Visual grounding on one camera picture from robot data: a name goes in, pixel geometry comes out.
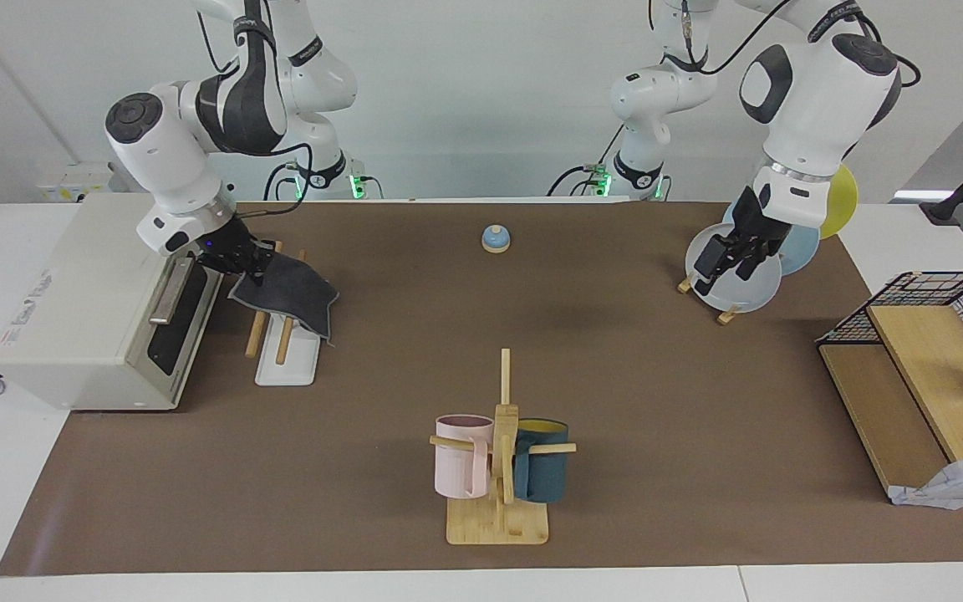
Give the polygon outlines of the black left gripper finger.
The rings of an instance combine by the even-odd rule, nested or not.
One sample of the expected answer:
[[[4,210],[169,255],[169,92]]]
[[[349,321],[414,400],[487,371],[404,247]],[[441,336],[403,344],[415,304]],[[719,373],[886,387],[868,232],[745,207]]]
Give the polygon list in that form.
[[[739,243],[736,245],[735,252],[737,259],[735,274],[742,281],[749,281],[757,267],[772,256],[771,243]]]
[[[711,282],[738,264],[738,240],[733,236],[711,236],[693,263],[702,281]]]

